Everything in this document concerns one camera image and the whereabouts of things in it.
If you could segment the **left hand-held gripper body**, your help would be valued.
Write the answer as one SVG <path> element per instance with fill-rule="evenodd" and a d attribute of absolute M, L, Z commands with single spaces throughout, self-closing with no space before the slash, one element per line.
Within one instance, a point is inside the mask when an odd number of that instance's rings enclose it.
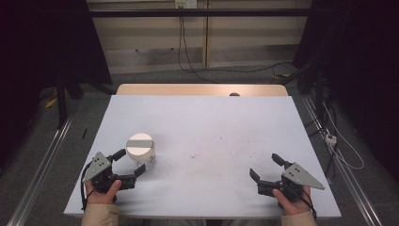
<path fill-rule="evenodd" d="M 112 155 L 105 157 L 101 152 L 97 152 L 84 170 L 82 183 L 91 181 L 95 189 L 101 193 L 106 193 L 116 180 L 121 180 L 120 190 L 134 188 L 137 177 L 134 174 L 115 174 L 112 170 Z"/>

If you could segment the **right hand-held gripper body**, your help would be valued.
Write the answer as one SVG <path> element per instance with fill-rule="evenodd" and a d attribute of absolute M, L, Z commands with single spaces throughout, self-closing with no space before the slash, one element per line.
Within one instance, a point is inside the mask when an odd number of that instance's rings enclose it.
<path fill-rule="evenodd" d="M 325 186 L 303 169 L 299 164 L 293 163 L 285 167 L 281 179 L 268 182 L 257 176 L 257 187 L 260 195 L 273 197 L 272 191 L 279 190 L 290 202 L 299 199 L 303 193 L 303 186 L 324 190 Z"/>

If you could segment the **person's right hand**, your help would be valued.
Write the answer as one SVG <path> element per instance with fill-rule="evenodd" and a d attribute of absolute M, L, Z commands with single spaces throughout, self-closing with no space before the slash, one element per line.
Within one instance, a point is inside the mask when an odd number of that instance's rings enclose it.
<path fill-rule="evenodd" d="M 290 202 L 279 190 L 273 189 L 272 193 L 277 201 L 280 203 L 282 208 L 284 209 L 286 216 L 292 216 L 296 214 L 302 214 L 305 212 L 309 212 L 310 207 L 304 202 L 310 202 L 311 198 L 311 189 L 308 186 L 303 187 L 302 200 L 298 200 L 296 202 Z"/>

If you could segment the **person's left hand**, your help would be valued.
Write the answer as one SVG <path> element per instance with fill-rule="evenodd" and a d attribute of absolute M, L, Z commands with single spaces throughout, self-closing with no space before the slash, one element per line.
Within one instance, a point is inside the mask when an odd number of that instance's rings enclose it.
<path fill-rule="evenodd" d="M 89 204 L 112 204 L 113 199 L 121 187 L 121 180 L 116 180 L 106 193 L 98 192 L 91 181 L 85 183 L 88 192 L 87 200 Z"/>

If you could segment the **black metal stand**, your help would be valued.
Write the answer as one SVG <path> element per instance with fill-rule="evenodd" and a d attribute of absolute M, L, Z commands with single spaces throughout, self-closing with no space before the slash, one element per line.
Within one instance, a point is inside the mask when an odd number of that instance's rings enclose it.
<path fill-rule="evenodd" d="M 286 86 L 292 81 L 298 84 L 298 90 L 301 94 L 310 94 L 312 88 L 315 88 L 315 113 L 317 117 L 323 116 L 323 74 L 320 62 L 313 59 L 306 63 L 286 78 L 279 81 L 279 85 Z"/>
<path fill-rule="evenodd" d="M 59 73 L 56 77 L 56 93 L 58 101 L 58 129 L 61 129 L 68 118 L 66 93 L 73 99 L 81 99 L 84 95 L 77 79 L 70 73 Z"/>

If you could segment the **yellow tape piece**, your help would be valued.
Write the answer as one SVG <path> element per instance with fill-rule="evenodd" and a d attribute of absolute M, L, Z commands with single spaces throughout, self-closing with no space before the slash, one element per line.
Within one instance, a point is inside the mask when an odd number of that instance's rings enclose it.
<path fill-rule="evenodd" d="M 48 102 L 46 103 L 45 107 L 46 107 L 46 108 L 52 107 L 52 106 L 56 103 L 56 100 L 57 100 L 57 92 L 55 91 L 55 92 L 51 95 L 51 97 L 50 97 L 50 99 L 48 100 Z"/>

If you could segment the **black curtain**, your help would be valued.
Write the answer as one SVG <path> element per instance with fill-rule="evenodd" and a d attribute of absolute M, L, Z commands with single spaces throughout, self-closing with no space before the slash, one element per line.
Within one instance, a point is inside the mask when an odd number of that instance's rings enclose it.
<path fill-rule="evenodd" d="M 311 0 L 297 68 L 324 52 L 330 88 L 371 153 L 399 182 L 399 0 Z"/>
<path fill-rule="evenodd" d="M 111 84 L 87 0 L 0 0 L 0 165 L 37 111 L 40 92 L 62 82 Z"/>

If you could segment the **black horizontal metal bar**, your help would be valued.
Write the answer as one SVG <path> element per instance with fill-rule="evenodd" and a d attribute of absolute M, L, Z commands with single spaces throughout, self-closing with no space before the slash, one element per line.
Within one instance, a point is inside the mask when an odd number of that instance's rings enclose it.
<path fill-rule="evenodd" d="M 271 9 L 129 9 L 105 10 L 96 9 L 88 14 L 96 18 L 109 17 L 296 17 L 310 16 L 315 10 L 308 8 L 271 8 Z"/>

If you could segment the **aluminium floor rail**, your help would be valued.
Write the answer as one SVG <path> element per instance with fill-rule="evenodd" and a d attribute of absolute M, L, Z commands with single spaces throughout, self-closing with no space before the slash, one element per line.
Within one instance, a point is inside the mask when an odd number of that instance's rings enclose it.
<path fill-rule="evenodd" d="M 360 213 L 366 221 L 366 225 L 383 226 L 382 221 L 375 211 L 375 208 L 370 202 L 370 199 L 367 197 L 353 173 L 355 167 L 350 167 L 349 163 L 346 162 L 337 146 L 333 146 L 327 142 L 326 135 L 329 133 L 329 130 L 322 125 L 320 117 L 316 115 L 315 103 L 312 101 L 311 97 L 302 97 L 302 100 L 309 111 L 313 124 L 318 130 L 318 134 L 323 142 L 327 145 L 327 151 L 331 156 L 331 160 L 335 165 L 335 169 L 338 170 L 342 175 L 349 192 L 351 193 L 357 207 L 360 210 Z"/>
<path fill-rule="evenodd" d="M 40 190 L 44 184 L 44 181 L 52 167 L 56 155 L 61 147 L 65 136 L 67 135 L 71 124 L 73 116 L 69 116 L 63 124 L 56 129 L 56 133 L 53 137 L 50 146 L 47 148 L 43 159 L 40 162 L 39 168 L 36 170 L 32 180 L 26 191 L 24 192 L 22 198 L 17 204 L 7 226 L 24 226 L 27 217 L 29 216 L 31 209 L 39 196 Z"/>

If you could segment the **white wall outlet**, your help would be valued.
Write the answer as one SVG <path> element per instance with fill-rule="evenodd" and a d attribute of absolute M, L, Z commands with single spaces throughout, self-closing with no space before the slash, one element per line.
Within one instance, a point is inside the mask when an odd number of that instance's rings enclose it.
<path fill-rule="evenodd" d="M 174 0 L 175 8 L 197 8 L 197 0 Z"/>

